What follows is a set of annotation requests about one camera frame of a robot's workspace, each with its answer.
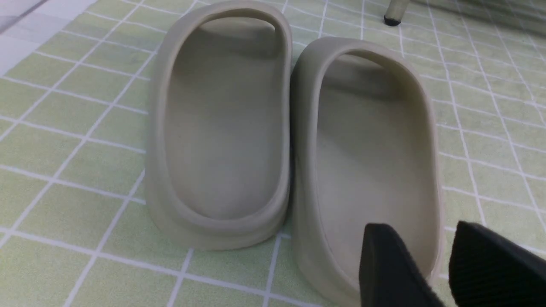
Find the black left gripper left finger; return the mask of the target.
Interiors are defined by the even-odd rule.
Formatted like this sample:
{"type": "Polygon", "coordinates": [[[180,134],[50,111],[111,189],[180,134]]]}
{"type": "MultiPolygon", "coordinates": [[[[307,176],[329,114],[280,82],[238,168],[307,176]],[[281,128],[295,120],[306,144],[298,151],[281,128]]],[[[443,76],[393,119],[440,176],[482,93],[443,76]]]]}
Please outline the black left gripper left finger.
{"type": "Polygon", "coordinates": [[[363,307],[443,307],[396,230],[368,223],[359,267],[363,307]]]}

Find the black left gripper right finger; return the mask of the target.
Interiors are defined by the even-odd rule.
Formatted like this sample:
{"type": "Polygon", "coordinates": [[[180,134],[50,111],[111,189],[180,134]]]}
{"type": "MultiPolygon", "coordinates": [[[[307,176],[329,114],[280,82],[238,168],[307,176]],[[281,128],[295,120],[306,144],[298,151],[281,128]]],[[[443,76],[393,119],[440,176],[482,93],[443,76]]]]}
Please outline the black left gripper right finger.
{"type": "Polygon", "coordinates": [[[546,263],[491,229],[459,221],[449,287],[459,307],[543,307],[546,263]]]}

